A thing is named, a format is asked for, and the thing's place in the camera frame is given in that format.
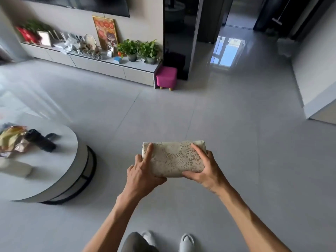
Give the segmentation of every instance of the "tv screen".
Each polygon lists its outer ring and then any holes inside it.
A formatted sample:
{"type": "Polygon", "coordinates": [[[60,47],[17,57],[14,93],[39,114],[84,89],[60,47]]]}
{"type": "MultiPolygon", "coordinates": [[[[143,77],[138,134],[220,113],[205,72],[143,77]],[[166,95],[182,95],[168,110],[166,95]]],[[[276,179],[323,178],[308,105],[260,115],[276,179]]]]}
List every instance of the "tv screen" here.
{"type": "Polygon", "coordinates": [[[95,11],[116,16],[129,17],[126,0],[26,0],[64,6],[80,10],[95,11]]]}

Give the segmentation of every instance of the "black bottle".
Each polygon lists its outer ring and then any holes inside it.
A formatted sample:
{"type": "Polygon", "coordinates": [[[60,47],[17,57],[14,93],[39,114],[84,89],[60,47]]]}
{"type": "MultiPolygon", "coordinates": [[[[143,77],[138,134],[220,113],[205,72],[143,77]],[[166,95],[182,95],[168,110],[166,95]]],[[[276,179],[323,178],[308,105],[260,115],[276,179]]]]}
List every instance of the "black bottle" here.
{"type": "Polygon", "coordinates": [[[55,143],[48,140],[35,129],[30,129],[26,132],[24,138],[46,152],[52,152],[56,148],[55,143]]]}

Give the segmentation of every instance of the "orange poster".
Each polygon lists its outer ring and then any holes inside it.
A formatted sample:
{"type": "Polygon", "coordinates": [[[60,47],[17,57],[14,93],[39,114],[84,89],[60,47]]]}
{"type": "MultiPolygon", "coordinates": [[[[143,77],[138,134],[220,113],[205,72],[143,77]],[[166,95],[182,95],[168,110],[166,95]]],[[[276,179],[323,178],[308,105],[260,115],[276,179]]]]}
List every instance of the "orange poster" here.
{"type": "Polygon", "coordinates": [[[118,44],[117,32],[114,24],[114,19],[93,17],[94,24],[97,29],[98,39],[102,49],[107,50],[107,46],[118,44]]]}

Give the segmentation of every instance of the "hand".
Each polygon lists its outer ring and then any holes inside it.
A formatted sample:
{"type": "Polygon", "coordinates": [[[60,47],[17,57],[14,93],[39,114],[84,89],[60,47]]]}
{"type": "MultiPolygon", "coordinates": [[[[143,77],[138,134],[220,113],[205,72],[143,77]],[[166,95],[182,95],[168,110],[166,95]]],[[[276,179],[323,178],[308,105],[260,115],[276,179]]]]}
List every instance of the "hand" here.
{"type": "Polygon", "coordinates": [[[221,187],[229,187],[230,184],[213,158],[212,152],[207,150],[206,155],[202,149],[193,143],[191,147],[196,150],[205,168],[201,173],[184,171],[182,175],[202,184],[205,188],[217,195],[221,187]]]}
{"type": "Polygon", "coordinates": [[[153,143],[150,143],[145,157],[135,156],[135,164],[127,169],[127,182],[122,192],[126,198],[141,200],[153,189],[164,182],[167,178],[155,177],[151,172],[150,160],[153,152],[153,143]]]}

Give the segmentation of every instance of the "plant pot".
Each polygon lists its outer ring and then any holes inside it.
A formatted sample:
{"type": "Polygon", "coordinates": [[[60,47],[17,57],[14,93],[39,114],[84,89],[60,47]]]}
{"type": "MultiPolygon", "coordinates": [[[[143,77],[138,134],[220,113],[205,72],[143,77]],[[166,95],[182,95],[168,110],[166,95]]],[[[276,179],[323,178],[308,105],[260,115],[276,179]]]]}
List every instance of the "plant pot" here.
{"type": "Polygon", "coordinates": [[[147,57],[147,63],[155,64],[156,63],[156,58],[147,57]]]}
{"type": "Polygon", "coordinates": [[[137,54],[127,55],[130,62],[135,62],[137,60],[137,54]]]}

